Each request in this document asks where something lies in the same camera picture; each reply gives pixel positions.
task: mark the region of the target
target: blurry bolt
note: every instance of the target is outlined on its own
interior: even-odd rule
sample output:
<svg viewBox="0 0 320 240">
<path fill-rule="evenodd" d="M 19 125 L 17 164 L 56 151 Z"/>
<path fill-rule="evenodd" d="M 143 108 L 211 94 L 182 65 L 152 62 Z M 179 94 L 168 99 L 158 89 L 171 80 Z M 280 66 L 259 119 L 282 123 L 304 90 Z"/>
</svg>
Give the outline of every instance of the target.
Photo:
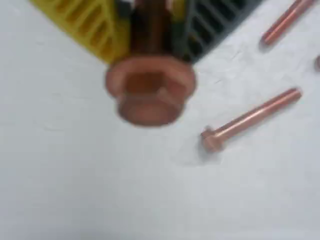
<svg viewBox="0 0 320 240">
<path fill-rule="evenodd" d="M 210 152 L 221 151 L 226 140 L 296 102 L 301 96 L 302 92 L 299 89 L 291 88 L 217 130 L 207 128 L 201 134 L 202 144 Z"/>
<path fill-rule="evenodd" d="M 296 0 L 263 35 L 261 42 L 265 46 L 274 44 L 281 35 L 316 1 L 317 0 Z"/>
</svg>

